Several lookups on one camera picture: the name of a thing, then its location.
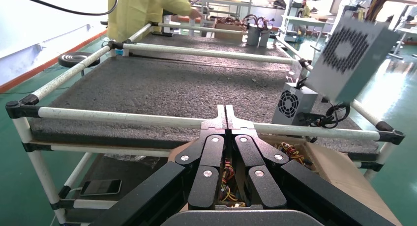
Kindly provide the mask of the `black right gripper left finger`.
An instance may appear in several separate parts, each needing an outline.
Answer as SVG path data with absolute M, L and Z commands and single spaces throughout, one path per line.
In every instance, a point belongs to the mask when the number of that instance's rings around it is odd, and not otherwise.
M 213 209 L 219 199 L 227 128 L 225 107 L 217 105 L 217 117 L 203 121 L 199 137 L 175 156 L 186 170 L 189 209 Z

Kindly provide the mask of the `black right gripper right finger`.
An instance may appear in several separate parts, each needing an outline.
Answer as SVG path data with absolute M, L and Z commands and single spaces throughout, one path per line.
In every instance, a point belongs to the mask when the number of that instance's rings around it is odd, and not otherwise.
M 231 135 L 231 162 L 243 201 L 264 209 L 285 208 L 287 200 L 274 176 L 289 162 L 288 155 L 262 140 L 253 122 L 237 118 L 232 105 L 227 105 L 227 126 Z

